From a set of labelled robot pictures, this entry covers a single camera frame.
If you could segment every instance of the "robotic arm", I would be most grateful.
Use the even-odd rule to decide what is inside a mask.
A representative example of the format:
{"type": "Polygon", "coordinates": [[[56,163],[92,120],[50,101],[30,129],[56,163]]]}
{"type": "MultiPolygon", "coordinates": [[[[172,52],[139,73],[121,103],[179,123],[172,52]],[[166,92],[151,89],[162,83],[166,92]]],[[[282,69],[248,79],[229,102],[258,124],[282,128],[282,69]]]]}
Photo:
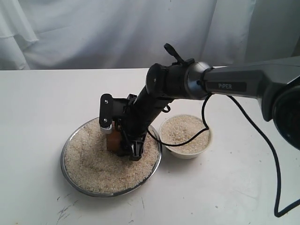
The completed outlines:
{"type": "Polygon", "coordinates": [[[99,123],[107,134],[108,150],[139,160],[147,127],[169,103],[204,100],[208,94],[256,98],[264,120],[273,119],[279,133],[300,150],[300,57],[213,68],[183,60],[169,44],[165,49],[177,62],[151,66],[138,96],[102,95],[99,123]]]}

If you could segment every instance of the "metal bowl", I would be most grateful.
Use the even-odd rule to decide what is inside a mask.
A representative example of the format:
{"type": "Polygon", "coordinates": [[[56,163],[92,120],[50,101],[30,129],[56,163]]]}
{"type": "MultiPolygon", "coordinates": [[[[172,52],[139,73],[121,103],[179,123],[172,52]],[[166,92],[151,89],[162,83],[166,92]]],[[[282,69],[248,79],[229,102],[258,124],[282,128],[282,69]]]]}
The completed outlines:
{"type": "MultiPolygon", "coordinates": [[[[82,189],[81,187],[77,186],[72,180],[71,178],[69,177],[68,173],[67,173],[67,169],[66,169],[66,165],[65,165],[65,151],[67,149],[67,145],[69,144],[69,142],[72,140],[72,138],[74,137],[74,135],[80,130],[82,129],[86,124],[88,124],[89,122],[91,122],[92,120],[86,122],[85,124],[83,124],[82,126],[80,126],[66,141],[63,149],[62,149],[62,152],[61,152],[61,155],[60,155],[60,168],[61,168],[61,171],[62,171],[62,174],[63,176],[65,177],[65,179],[68,181],[68,183],[74,187],[77,191],[80,191],[81,193],[84,193],[86,195],[89,195],[89,196],[93,196],[93,197],[101,197],[101,198],[107,198],[107,197],[115,197],[115,196],[118,196],[118,195],[124,195],[124,194],[127,194],[137,188],[139,188],[141,185],[143,185],[147,180],[149,180],[149,178],[154,174],[154,172],[157,170],[158,168],[158,165],[160,163],[160,160],[161,160],[161,153],[162,153],[162,145],[157,143],[158,144],[158,157],[157,157],[157,161],[156,163],[154,164],[153,168],[152,168],[152,171],[151,173],[149,174],[148,177],[146,177],[143,181],[141,181],[139,184],[137,184],[135,187],[132,187],[132,188],[128,188],[128,189],[125,189],[125,190],[122,190],[122,191],[119,191],[119,192],[115,192],[115,193],[95,193],[95,192],[91,192],[91,191],[88,191],[88,190],[84,190],[82,189]]],[[[157,131],[154,129],[153,126],[150,125],[150,129],[153,130],[154,134],[155,134],[155,137],[157,139],[159,139],[159,135],[157,133],[157,131]]]]}

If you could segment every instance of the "white bowl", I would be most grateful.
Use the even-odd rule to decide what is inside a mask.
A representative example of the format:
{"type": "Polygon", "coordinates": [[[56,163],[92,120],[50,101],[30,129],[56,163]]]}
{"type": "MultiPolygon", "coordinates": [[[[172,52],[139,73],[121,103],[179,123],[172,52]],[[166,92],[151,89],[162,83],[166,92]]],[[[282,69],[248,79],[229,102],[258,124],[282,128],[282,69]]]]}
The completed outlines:
{"type": "MultiPolygon", "coordinates": [[[[161,125],[160,125],[160,128],[159,128],[159,137],[160,137],[160,140],[162,142],[164,142],[164,139],[162,138],[162,135],[161,135],[161,130],[162,130],[162,127],[164,126],[164,124],[170,120],[171,118],[173,117],[177,117],[177,116],[192,116],[192,117],[195,117],[197,118],[198,120],[201,120],[199,117],[196,117],[196,116],[193,116],[193,115],[188,115],[188,114],[179,114],[179,115],[174,115],[168,119],[166,119],[161,125]]],[[[210,146],[210,143],[211,143],[211,140],[212,140],[212,131],[211,131],[211,128],[209,129],[209,142],[208,144],[206,145],[206,147],[204,149],[202,149],[201,151],[199,152],[196,152],[196,153],[180,153],[178,151],[176,151],[176,147],[170,147],[170,146],[165,146],[164,147],[172,154],[174,155],[175,157],[177,158],[181,158],[181,159],[191,159],[191,158],[196,158],[197,156],[199,156],[202,152],[206,151],[209,146],[210,146]]]]}

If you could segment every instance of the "white backdrop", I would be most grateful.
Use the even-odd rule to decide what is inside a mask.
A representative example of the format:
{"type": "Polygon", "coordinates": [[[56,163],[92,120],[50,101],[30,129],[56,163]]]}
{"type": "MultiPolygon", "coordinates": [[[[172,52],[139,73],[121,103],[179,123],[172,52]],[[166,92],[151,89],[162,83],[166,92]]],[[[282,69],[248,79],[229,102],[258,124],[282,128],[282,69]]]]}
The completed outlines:
{"type": "Polygon", "coordinates": [[[146,68],[173,61],[166,42],[212,65],[289,57],[299,8],[296,0],[0,0],[0,69],[146,68]]]}

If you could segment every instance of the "pile of rice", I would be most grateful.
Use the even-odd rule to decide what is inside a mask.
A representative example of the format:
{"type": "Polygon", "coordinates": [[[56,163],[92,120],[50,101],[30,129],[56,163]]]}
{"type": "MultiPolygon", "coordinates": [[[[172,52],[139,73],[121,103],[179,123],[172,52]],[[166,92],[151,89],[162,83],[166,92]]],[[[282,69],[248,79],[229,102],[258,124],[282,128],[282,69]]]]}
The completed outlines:
{"type": "Polygon", "coordinates": [[[99,194],[136,187],[149,177],[157,160],[158,143],[148,135],[142,158],[137,162],[109,152],[98,119],[81,128],[65,150],[65,166],[71,180],[81,189],[99,194]]]}
{"type": "MultiPolygon", "coordinates": [[[[180,144],[186,142],[205,128],[201,119],[191,115],[179,115],[168,119],[160,130],[162,142],[180,144]]],[[[204,131],[190,143],[179,147],[168,147],[172,151],[184,154],[195,154],[206,148],[210,141],[210,131],[204,131]]]]}

